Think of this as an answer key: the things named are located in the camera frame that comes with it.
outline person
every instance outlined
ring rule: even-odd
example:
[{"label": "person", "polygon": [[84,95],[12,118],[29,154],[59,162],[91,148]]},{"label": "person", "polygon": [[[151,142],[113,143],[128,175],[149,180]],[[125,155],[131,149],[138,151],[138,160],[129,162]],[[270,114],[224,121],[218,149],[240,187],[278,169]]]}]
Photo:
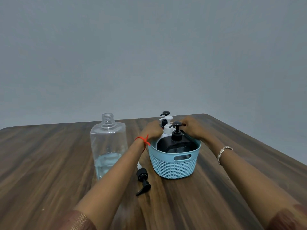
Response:
[{"label": "person", "polygon": [[[220,153],[225,145],[193,117],[188,116],[181,122],[181,130],[205,143],[216,157],[221,155],[220,164],[265,229],[307,229],[306,207],[240,158],[235,151],[225,149]],[[159,122],[153,121],[147,124],[140,136],[148,136],[147,141],[150,142],[159,138],[162,133]],[[58,222],[55,229],[108,229],[144,147],[146,145],[143,139],[136,139],[127,152],[80,200],[74,210]]]}]

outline person's left arm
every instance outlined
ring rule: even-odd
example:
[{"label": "person's left arm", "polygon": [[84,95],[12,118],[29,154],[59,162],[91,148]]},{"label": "person's left arm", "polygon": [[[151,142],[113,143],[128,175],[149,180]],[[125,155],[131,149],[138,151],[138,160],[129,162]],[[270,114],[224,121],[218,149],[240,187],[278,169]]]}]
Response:
[{"label": "person's left arm", "polygon": [[[140,136],[148,142],[162,135],[163,130],[158,121],[148,123]],[[114,166],[94,185],[94,187],[80,200],[74,211],[80,214],[79,220],[72,222],[91,222],[88,228],[76,229],[108,229],[113,217],[120,205],[122,196],[128,186],[129,180],[134,172],[140,156],[144,150],[144,141],[136,139]]]}]

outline plastic basket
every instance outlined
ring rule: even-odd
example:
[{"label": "plastic basket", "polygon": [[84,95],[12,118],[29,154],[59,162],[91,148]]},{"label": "plastic basket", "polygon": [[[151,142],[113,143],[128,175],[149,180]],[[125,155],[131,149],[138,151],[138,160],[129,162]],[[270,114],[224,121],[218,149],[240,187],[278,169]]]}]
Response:
[{"label": "plastic basket", "polygon": [[159,151],[153,147],[157,143],[152,142],[151,146],[148,147],[148,152],[155,172],[159,176],[168,179],[184,178],[191,175],[194,172],[197,156],[201,147],[199,140],[192,140],[198,145],[197,149],[183,153]]}]

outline silver bracelet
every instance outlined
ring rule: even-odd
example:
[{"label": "silver bracelet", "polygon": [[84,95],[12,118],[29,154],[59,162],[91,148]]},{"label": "silver bracelet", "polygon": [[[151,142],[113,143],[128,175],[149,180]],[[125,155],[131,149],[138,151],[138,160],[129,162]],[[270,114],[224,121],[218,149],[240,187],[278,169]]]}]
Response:
[{"label": "silver bracelet", "polygon": [[225,146],[224,148],[221,149],[220,153],[217,155],[217,161],[219,162],[219,165],[221,165],[220,158],[221,158],[222,152],[224,152],[226,149],[233,150],[233,148],[229,146]]}]

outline blue liquid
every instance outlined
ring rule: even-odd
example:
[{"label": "blue liquid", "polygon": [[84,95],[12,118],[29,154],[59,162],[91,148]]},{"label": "blue liquid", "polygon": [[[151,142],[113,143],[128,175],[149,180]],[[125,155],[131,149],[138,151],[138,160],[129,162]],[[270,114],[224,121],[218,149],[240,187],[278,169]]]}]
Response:
[{"label": "blue liquid", "polygon": [[97,179],[99,180],[100,178],[102,178],[103,175],[105,175],[109,171],[109,169],[118,161],[121,156],[122,155],[117,152],[111,152],[99,156],[95,160]]}]

